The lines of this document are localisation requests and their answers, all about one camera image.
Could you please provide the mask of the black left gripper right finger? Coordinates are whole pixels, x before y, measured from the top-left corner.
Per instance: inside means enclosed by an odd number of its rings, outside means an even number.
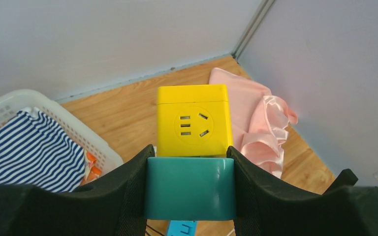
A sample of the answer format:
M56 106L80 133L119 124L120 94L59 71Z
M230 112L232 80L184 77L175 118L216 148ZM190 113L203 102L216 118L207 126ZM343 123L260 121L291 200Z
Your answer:
M342 186L315 194L250 162L234 147L238 236L378 236L378 187Z

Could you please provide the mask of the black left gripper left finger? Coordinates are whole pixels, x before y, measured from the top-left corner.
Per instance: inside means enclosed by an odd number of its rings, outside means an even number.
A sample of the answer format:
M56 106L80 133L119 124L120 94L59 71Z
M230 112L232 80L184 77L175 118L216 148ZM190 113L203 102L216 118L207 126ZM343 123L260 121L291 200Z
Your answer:
M0 236L143 236L148 145L73 192L0 185Z

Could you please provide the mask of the teal USB power strip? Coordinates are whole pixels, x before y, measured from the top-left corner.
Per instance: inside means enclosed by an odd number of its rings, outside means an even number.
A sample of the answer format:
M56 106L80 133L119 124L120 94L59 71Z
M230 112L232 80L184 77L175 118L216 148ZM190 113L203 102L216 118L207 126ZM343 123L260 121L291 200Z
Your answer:
M148 158L145 216L153 220L235 219L234 160L211 157Z

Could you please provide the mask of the yellow cube socket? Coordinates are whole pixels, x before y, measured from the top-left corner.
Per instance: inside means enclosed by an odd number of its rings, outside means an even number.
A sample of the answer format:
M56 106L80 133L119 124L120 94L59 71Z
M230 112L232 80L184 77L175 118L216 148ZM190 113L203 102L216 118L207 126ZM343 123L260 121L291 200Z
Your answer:
M224 157L232 145L226 85L158 88L158 156Z

